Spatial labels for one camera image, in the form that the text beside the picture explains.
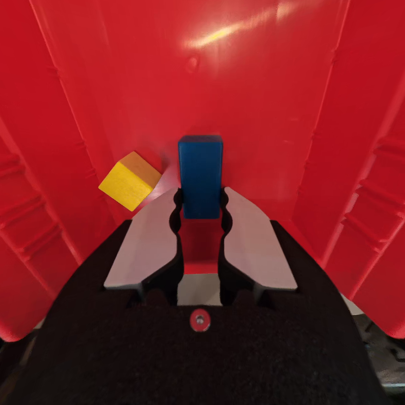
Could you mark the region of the red plastic bin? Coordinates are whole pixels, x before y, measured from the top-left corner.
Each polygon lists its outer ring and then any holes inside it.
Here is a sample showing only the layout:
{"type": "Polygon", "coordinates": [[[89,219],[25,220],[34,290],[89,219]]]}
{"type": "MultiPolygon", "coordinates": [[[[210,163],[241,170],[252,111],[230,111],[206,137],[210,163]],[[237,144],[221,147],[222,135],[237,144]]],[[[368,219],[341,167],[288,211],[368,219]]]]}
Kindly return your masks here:
{"type": "Polygon", "coordinates": [[[164,173],[152,199],[200,134],[404,338],[404,1],[1,1],[1,339],[132,216],[99,190],[115,163],[164,173]]]}

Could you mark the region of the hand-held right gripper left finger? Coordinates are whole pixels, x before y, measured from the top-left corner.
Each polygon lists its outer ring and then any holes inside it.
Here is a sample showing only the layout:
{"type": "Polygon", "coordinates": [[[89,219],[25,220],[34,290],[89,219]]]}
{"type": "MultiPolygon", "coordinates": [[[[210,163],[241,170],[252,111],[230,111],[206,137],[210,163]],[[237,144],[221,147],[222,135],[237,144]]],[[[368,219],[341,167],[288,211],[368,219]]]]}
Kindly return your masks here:
{"type": "Polygon", "coordinates": [[[181,189],[172,188],[139,210],[104,281],[105,289],[177,290],[184,276],[181,208],[181,189]]]}

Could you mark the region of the blue wooden block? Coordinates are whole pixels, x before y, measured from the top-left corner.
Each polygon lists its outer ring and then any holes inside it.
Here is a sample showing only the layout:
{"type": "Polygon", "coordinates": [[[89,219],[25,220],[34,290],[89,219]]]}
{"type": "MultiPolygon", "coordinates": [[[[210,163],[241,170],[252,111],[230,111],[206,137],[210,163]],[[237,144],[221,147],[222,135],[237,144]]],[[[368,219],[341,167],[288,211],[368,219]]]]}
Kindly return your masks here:
{"type": "Polygon", "coordinates": [[[219,135],[186,135],[178,141],[184,218],[220,217],[223,141],[219,135]]]}

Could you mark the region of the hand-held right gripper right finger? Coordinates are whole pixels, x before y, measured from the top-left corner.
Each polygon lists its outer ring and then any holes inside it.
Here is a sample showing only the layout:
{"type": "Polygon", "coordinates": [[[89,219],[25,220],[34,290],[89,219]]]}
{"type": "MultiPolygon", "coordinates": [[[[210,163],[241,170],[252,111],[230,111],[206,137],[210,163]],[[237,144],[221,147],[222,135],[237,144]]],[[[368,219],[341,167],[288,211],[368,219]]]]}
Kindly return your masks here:
{"type": "Polygon", "coordinates": [[[230,187],[221,194],[219,279],[226,290],[296,291],[297,282],[270,218],[230,187]]]}

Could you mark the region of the yellow wooden block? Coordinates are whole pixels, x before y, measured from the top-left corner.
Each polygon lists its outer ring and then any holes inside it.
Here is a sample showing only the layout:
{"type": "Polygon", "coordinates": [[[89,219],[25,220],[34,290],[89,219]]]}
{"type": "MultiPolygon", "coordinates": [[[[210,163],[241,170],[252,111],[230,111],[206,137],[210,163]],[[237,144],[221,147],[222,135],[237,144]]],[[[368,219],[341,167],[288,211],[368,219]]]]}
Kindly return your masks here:
{"type": "Polygon", "coordinates": [[[138,153],[120,159],[99,184],[99,190],[133,212],[154,190],[162,174],[138,153]]]}

